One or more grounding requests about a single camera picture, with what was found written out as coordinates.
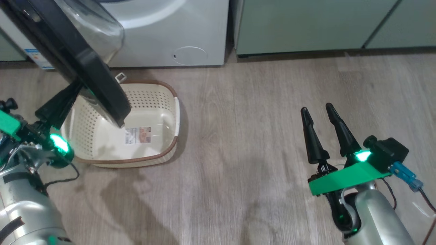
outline blue connector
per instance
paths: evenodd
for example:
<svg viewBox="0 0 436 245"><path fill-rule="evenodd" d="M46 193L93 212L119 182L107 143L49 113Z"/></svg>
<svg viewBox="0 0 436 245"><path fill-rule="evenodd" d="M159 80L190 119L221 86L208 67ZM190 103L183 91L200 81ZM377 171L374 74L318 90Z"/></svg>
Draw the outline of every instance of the blue connector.
<svg viewBox="0 0 436 245"><path fill-rule="evenodd" d="M404 180L409 185L409 188L413 192L419 191L420 188L424 185L422 181L416 179L416 175L410 171L406 166L401 164L401 162L395 162L390 168L389 171L395 175L396 177Z"/></svg>

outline blue sticker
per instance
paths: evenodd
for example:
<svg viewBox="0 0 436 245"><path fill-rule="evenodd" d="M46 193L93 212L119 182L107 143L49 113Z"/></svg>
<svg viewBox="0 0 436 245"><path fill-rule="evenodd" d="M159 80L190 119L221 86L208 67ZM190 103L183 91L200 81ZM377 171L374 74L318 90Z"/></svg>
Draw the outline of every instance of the blue sticker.
<svg viewBox="0 0 436 245"><path fill-rule="evenodd" d="M28 53L39 53L36 48L25 48L24 50Z"/></svg>

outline plastic basket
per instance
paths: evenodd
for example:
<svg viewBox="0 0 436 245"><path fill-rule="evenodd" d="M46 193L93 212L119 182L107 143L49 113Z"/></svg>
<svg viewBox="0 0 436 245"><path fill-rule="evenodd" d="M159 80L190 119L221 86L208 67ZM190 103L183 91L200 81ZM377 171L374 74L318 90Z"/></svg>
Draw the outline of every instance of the plastic basket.
<svg viewBox="0 0 436 245"><path fill-rule="evenodd" d="M164 163L175 153L180 128L177 94L160 81L129 81L121 84L131 112L118 128L79 96L63 125L80 162L99 167L142 167Z"/></svg>

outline green led light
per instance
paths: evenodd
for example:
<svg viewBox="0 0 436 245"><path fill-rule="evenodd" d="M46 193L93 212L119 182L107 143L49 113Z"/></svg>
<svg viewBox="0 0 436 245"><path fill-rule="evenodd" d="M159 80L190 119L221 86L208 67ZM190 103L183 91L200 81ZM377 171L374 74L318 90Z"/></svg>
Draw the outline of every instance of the green led light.
<svg viewBox="0 0 436 245"><path fill-rule="evenodd" d="M57 147L58 149L64 151L65 153L70 151L70 148L68 147L68 143L59 135L51 134L50 139L53 140L54 146Z"/></svg>
<svg viewBox="0 0 436 245"><path fill-rule="evenodd" d="M369 155L371 155L371 152L369 150L363 150L357 153L356 157L359 161L365 162L368 159Z"/></svg>

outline green bracket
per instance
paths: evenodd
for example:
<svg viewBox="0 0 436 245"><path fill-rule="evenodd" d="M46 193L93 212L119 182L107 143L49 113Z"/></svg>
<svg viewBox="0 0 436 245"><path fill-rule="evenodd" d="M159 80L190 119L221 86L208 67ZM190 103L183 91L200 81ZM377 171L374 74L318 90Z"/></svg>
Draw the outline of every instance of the green bracket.
<svg viewBox="0 0 436 245"><path fill-rule="evenodd" d="M0 110L0 131L7 135L10 135L16 140L21 140L21 138L17 136L17 132L20 128L20 121L13 118L6 112Z"/></svg>
<svg viewBox="0 0 436 245"><path fill-rule="evenodd" d="M380 173L368 162L360 162L309 182L309 188L312 195L316 196L384 178L389 175L391 173Z"/></svg>

